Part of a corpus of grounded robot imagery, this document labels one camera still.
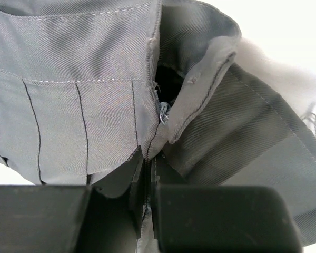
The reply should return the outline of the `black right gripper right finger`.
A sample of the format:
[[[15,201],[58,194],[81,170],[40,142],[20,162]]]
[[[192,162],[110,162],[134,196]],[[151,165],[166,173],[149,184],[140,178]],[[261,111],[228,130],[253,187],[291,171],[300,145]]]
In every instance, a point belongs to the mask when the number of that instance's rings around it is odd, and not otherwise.
[[[271,188],[191,185],[158,155],[151,194],[160,252],[302,251],[288,208]]]

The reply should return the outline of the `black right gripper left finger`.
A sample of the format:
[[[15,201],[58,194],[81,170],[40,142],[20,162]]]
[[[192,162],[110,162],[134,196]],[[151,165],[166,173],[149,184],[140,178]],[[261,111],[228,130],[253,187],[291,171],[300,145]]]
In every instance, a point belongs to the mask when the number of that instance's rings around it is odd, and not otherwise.
[[[91,186],[0,186],[0,252],[135,252],[143,162],[137,149]]]

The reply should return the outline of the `grey pleated skirt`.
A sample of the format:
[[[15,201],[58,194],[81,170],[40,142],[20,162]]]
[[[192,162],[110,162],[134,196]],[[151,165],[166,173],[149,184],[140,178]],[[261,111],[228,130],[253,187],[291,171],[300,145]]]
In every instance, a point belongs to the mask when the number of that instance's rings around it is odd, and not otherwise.
[[[163,151],[189,183],[279,190],[315,243],[316,134],[240,39],[198,1],[0,1],[0,163],[83,185]]]

